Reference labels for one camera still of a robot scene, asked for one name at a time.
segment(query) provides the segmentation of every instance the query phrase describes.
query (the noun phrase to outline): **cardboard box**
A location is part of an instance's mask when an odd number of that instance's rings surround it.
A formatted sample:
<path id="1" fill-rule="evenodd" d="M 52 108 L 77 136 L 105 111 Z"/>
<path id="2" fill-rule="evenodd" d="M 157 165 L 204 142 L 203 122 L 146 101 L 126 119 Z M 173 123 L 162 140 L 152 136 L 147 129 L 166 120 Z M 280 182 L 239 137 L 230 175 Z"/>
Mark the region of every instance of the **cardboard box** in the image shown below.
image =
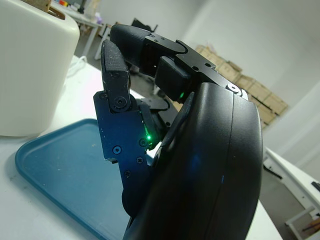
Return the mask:
<path id="1" fill-rule="evenodd" d="M 288 104 L 274 93 L 271 93 L 263 103 L 278 115 L 281 115 L 288 107 Z"/>
<path id="2" fill-rule="evenodd" d="M 225 61 L 222 57 L 220 57 L 217 54 L 215 54 L 214 52 L 210 51 L 210 49 L 208 47 L 205 47 L 203 45 L 198 45 L 195 50 L 201 56 L 203 56 L 204 58 L 208 59 L 211 63 L 213 63 L 216 68 L 218 66 L 220 66 Z"/>
<path id="3" fill-rule="evenodd" d="M 215 65 L 215 68 L 218 68 L 221 64 L 225 62 L 225 60 L 222 57 L 219 57 L 214 53 L 211 53 L 207 59 Z"/>
<path id="4" fill-rule="evenodd" d="M 180 109 L 182 108 L 183 104 L 182 103 L 178 103 L 177 101 L 173 101 L 172 102 L 173 106 L 175 107 L 175 109 L 179 112 Z"/>
<path id="5" fill-rule="evenodd" d="M 51 4 L 51 0 L 22 0 L 22 1 L 46 13 L 49 11 L 50 4 Z"/>
<path id="6" fill-rule="evenodd" d="M 216 67 L 215 70 L 232 83 L 235 83 L 238 80 L 239 76 L 241 75 L 239 71 L 234 69 L 227 62 L 224 62 L 219 67 Z"/>
<path id="7" fill-rule="evenodd" d="M 263 121 L 261 121 L 261 128 L 262 128 L 262 130 L 264 130 L 266 127 L 268 127 L 268 125 L 265 124 Z"/>
<path id="8" fill-rule="evenodd" d="M 251 96 L 250 94 L 248 94 L 248 100 L 254 103 L 257 107 L 261 105 L 261 102 L 258 101 L 254 96 Z"/>
<path id="9" fill-rule="evenodd" d="M 237 64 L 235 64 L 233 61 L 228 61 L 228 64 L 231 65 L 231 67 L 233 67 L 235 70 L 237 70 L 238 72 L 242 72 L 242 68 L 239 67 Z"/>
<path id="10" fill-rule="evenodd" d="M 259 105 L 258 111 L 260 119 L 266 124 L 270 124 L 276 118 L 276 114 L 263 104 Z"/>
<path id="11" fill-rule="evenodd" d="M 247 91 L 261 102 L 271 94 L 271 91 L 258 81 L 255 81 Z"/>
<path id="12" fill-rule="evenodd" d="M 235 82 L 235 85 L 247 91 L 255 83 L 255 81 L 256 80 L 252 77 L 241 75 Z"/>

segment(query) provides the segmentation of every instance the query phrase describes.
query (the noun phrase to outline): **white desk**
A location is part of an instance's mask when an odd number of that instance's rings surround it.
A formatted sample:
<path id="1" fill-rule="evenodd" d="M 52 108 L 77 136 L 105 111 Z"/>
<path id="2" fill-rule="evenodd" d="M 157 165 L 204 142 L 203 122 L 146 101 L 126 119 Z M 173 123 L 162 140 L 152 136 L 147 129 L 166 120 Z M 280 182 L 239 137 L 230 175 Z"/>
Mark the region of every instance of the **white desk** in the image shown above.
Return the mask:
<path id="1" fill-rule="evenodd" d="M 43 134 L 84 118 L 96 118 L 93 95 L 102 89 L 101 72 L 85 64 L 85 68 L 66 80 L 52 124 Z M 141 97 L 133 91 L 131 94 Z M 15 153 L 28 140 L 0 136 L 0 239 L 96 240 L 19 175 Z M 260 202 L 246 239 L 282 239 Z"/>
<path id="2" fill-rule="evenodd" d="M 85 25 L 88 25 L 88 26 L 92 27 L 92 30 L 90 32 L 90 36 L 89 36 L 88 40 L 86 41 L 85 47 L 84 47 L 83 52 L 82 52 L 82 56 L 86 56 L 88 54 L 88 52 L 89 52 L 89 49 L 90 49 L 90 47 L 92 45 L 92 42 L 94 41 L 94 38 L 96 36 L 98 27 L 102 27 L 102 25 L 90 20 L 85 15 L 83 15 L 83 14 L 77 12 L 77 11 L 74 11 L 74 10 L 72 10 L 70 8 L 67 8 L 65 6 L 62 6 L 62 5 L 60 5 L 60 4 L 58 4 L 58 3 L 54 2 L 54 1 L 51 2 L 51 7 L 54 7 L 55 9 L 63 12 L 64 14 L 69 15 L 76 22 L 78 22 L 80 24 L 85 24 Z"/>
<path id="3" fill-rule="evenodd" d="M 317 210 L 320 212 L 320 191 L 318 191 L 313 185 L 312 182 L 318 182 L 313 177 L 306 174 L 304 171 L 294 166 L 274 151 L 270 150 L 266 147 L 266 156 L 276 164 L 280 168 L 282 172 L 289 178 L 292 183 L 299 188 L 302 194 L 309 199 L 312 206 L 308 207 L 306 210 L 300 212 L 294 217 L 287 220 L 285 223 L 291 228 L 292 232 L 295 234 L 298 240 L 302 240 L 298 231 L 295 229 L 293 222 L 305 214 L 310 213 L 313 210 Z M 320 239 L 320 231 L 308 237 L 307 240 L 319 240 Z"/>

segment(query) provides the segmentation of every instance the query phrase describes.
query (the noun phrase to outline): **blue plastic tray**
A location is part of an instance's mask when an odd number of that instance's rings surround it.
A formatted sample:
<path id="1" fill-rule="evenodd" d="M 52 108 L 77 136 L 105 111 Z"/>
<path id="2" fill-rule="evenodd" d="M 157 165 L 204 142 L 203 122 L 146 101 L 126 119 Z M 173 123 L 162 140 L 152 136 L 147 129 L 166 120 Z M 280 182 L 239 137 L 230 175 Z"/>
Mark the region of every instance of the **blue plastic tray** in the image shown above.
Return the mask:
<path id="1" fill-rule="evenodd" d="M 129 216 L 117 164 L 104 160 L 98 123 L 84 119 L 24 144 L 18 172 L 99 239 L 121 240 Z"/>

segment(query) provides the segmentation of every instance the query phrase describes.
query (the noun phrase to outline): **robotic hand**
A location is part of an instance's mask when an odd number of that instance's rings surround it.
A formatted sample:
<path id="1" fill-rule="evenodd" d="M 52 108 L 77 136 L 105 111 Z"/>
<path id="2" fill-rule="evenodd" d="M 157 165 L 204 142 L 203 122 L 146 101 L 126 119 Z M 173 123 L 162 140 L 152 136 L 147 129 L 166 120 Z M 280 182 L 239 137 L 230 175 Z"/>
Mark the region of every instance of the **robotic hand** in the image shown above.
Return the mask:
<path id="1" fill-rule="evenodd" d="M 131 216 L 123 239 L 244 240 L 261 185 L 262 132 L 244 90 L 181 41 L 115 25 L 94 95 L 104 158 L 118 163 Z M 173 101 L 135 99 L 127 64 Z M 152 161 L 147 150 L 161 142 Z"/>

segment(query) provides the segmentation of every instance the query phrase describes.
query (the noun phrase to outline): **white device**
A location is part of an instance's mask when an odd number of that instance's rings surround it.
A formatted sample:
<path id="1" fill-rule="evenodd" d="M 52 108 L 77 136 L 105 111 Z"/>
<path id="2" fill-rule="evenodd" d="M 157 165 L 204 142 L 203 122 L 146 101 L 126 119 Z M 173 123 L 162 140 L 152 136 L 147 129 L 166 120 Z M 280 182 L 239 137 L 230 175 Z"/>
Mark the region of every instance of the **white device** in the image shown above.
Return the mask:
<path id="1" fill-rule="evenodd" d="M 37 135 L 54 116 L 78 25 L 68 15 L 1 0 L 0 33 L 0 136 Z"/>

